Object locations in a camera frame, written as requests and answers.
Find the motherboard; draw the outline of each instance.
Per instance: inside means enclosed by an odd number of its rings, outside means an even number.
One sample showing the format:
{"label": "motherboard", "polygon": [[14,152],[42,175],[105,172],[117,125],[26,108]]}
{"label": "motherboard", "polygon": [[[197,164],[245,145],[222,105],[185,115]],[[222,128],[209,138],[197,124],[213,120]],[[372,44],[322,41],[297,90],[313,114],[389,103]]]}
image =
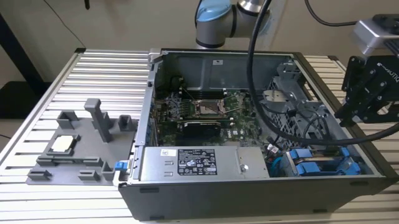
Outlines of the motherboard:
{"label": "motherboard", "polygon": [[154,100],[158,146],[266,145],[246,91],[201,97],[181,89]]}

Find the slotted metal surface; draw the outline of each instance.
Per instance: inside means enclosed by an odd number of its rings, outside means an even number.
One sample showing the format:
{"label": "slotted metal surface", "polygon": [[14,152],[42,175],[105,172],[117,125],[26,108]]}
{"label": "slotted metal surface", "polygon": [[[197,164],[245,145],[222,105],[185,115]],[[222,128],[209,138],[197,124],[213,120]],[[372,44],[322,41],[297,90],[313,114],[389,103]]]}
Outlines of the slotted metal surface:
{"label": "slotted metal surface", "polygon": [[[340,85],[344,67],[328,57],[305,57],[337,99],[344,94]],[[138,223],[117,189],[112,186],[28,186],[26,173],[36,157],[44,151],[64,109],[86,117],[82,103],[100,98],[101,109],[110,117],[129,114],[138,118],[142,94],[138,91],[146,79],[146,52],[88,50],[76,55],[61,72],[52,92],[38,103],[32,116],[0,153],[0,221],[26,224],[109,224]],[[365,134],[385,129],[389,124],[360,124]],[[399,170],[399,134],[376,141],[392,167]],[[249,217],[206,220],[180,220],[182,223],[399,223],[399,184],[374,196],[361,196],[333,214]]]}

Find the open computer tower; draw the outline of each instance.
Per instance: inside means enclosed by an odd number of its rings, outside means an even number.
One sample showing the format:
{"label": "open computer tower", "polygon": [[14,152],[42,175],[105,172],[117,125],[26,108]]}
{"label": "open computer tower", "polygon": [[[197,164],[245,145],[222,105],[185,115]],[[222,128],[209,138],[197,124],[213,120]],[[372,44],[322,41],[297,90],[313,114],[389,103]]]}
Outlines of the open computer tower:
{"label": "open computer tower", "polygon": [[357,126],[338,126],[341,104],[300,53],[256,52],[256,99],[246,91],[245,52],[161,49],[149,55],[134,154],[118,176],[136,219],[328,213],[397,181],[370,142],[302,145],[260,120],[253,100],[290,135],[364,136]]}

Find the wires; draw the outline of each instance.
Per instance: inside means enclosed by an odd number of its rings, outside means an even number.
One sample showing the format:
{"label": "wires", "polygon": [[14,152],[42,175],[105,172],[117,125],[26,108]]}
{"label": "wires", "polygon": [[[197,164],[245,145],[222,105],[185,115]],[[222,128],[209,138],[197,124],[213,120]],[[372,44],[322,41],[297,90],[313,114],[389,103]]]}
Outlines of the wires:
{"label": "wires", "polygon": [[82,44],[81,40],[78,39],[78,37],[76,36],[76,34],[72,32],[72,30],[68,28],[68,26],[65,25],[61,17],[57,15],[54,9],[52,8],[52,6],[49,5],[48,1],[46,0],[42,0],[45,2],[45,4],[48,5],[48,7],[50,8],[50,10],[53,11],[53,13],[56,14],[57,18],[60,19],[64,27],[69,30],[69,32],[72,33],[72,35],[76,37],[76,39],[78,40],[78,42],[81,43],[82,47],[85,48],[85,45]]}
{"label": "wires", "polygon": [[309,4],[309,0],[304,0],[304,4],[305,4],[305,7],[306,7],[306,10],[309,11],[313,19],[322,25],[328,26],[328,27],[344,27],[344,26],[352,26],[356,24],[357,21],[352,21],[352,22],[338,22],[338,23],[329,23],[329,22],[325,22],[324,20],[320,19],[320,17],[316,15],[316,13],[313,12],[313,9],[310,7],[310,4]]}
{"label": "wires", "polygon": [[261,106],[270,113],[274,113],[274,114],[286,114],[288,113],[288,112],[278,112],[278,111],[269,109],[265,104],[261,104]]}
{"label": "wires", "polygon": [[[254,90],[254,84],[253,84],[253,77],[252,77],[252,66],[253,66],[253,52],[254,52],[254,45],[256,45],[256,38],[261,26],[261,22],[266,13],[266,9],[269,7],[270,0],[265,0],[258,12],[258,16],[254,22],[253,26],[253,32],[249,40],[249,46],[248,46],[248,55],[246,55],[246,84],[248,84],[248,90],[250,94],[250,98],[256,99],[256,90]],[[393,133],[399,131],[399,123],[396,123],[392,127],[388,129],[366,135],[360,138],[353,138],[353,139],[341,139],[341,140],[317,140],[317,139],[305,139],[305,138],[297,138],[293,135],[286,134],[285,132],[280,131],[280,129],[272,124],[270,118],[265,115],[260,103],[253,100],[253,106],[256,108],[257,114],[268,127],[268,129],[280,135],[281,138],[285,138],[293,142],[300,142],[305,145],[318,145],[318,146],[346,146],[346,145],[353,145],[353,144],[360,144],[368,141],[378,140]]]}
{"label": "wires", "polygon": [[4,135],[4,134],[0,134],[0,137],[6,138],[6,139],[10,139],[10,137],[8,137],[8,136]]}
{"label": "wires", "polygon": [[200,4],[201,4],[201,0],[198,0],[197,9],[194,10],[194,17],[193,17],[194,28],[197,27],[197,15],[198,15]]}
{"label": "wires", "polygon": [[305,134],[306,134],[306,132],[308,132],[308,130],[309,130],[309,128],[310,128],[310,125],[312,125],[312,123],[313,123],[316,120],[321,120],[322,125],[324,125],[324,129],[325,129],[325,135],[326,135],[328,137],[330,137],[330,134],[329,134],[329,128],[328,128],[328,125],[326,125],[326,121],[325,121],[324,117],[321,117],[321,116],[314,117],[314,118],[310,119],[310,121],[306,123],[305,128],[304,128],[302,137],[305,137]]}

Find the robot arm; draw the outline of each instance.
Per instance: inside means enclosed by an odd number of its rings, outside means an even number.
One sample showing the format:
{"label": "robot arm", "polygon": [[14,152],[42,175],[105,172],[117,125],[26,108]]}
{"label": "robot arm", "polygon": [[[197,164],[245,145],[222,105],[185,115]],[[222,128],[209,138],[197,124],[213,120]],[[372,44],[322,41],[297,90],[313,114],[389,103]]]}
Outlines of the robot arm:
{"label": "robot arm", "polygon": [[198,48],[214,49],[224,45],[225,38],[250,37],[254,21],[264,0],[202,0],[196,13],[196,43]]}
{"label": "robot arm", "polygon": [[352,126],[358,119],[364,123],[399,122],[399,15],[360,20],[353,36],[362,54],[381,49],[393,54],[349,58],[341,85],[345,100],[334,117],[341,126]]}

